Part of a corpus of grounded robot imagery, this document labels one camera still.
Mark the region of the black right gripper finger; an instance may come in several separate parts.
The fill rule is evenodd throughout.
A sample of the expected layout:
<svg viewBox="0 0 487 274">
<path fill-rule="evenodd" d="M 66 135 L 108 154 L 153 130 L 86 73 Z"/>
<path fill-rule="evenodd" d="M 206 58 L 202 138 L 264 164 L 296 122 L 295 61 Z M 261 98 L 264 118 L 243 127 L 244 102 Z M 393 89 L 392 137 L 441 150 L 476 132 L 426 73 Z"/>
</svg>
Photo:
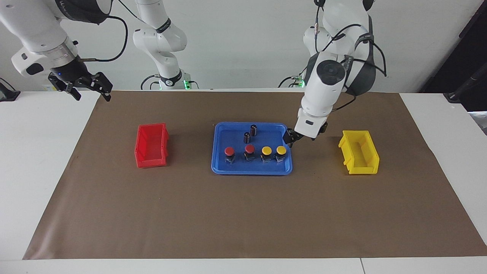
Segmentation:
<svg viewBox="0 0 487 274">
<path fill-rule="evenodd" d="M 106 102 L 111 101 L 111 91 L 113 84 L 108 80 L 104 73 L 99 72 L 94 75 L 88 74 L 78 79 L 78 87 L 86 88 L 98 92 Z"/>
<path fill-rule="evenodd" d="M 63 80 L 59 79 L 55 74 L 49 74 L 48 80 L 57 91 L 66 92 L 67 94 L 71 95 L 76 101 L 80 101 L 81 95 L 78 90 L 75 89 L 73 83 L 66 83 Z"/>
</svg>

